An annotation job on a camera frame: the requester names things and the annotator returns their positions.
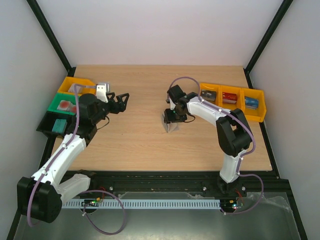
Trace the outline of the white card holder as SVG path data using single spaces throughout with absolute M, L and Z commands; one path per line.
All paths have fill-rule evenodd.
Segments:
M 161 115 L 161 124 L 168 134 L 179 130 L 178 123 L 166 123 L 164 114 Z

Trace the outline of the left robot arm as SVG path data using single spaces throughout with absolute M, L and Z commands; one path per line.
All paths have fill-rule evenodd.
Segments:
M 31 227 L 35 225 L 32 219 L 53 222 L 66 202 L 89 189 L 91 178 L 86 174 L 76 173 L 66 181 L 62 178 L 92 141 L 98 131 L 97 124 L 107 119 L 108 114 L 124 112 L 130 95 L 111 92 L 105 97 L 106 101 L 92 93 L 75 96 L 76 114 L 60 146 L 37 172 L 18 181 L 18 210 L 27 217 Z

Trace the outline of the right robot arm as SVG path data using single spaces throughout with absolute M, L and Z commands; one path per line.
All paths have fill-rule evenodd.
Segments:
M 188 117 L 200 117 L 216 127 L 218 144 L 224 152 L 223 165 L 217 178 L 218 191 L 229 196 L 236 189 L 240 165 L 253 143 L 253 134 L 243 111 L 221 108 L 195 92 L 185 93 L 179 85 L 167 91 L 170 108 L 164 110 L 163 122 L 169 126 L 189 123 Z

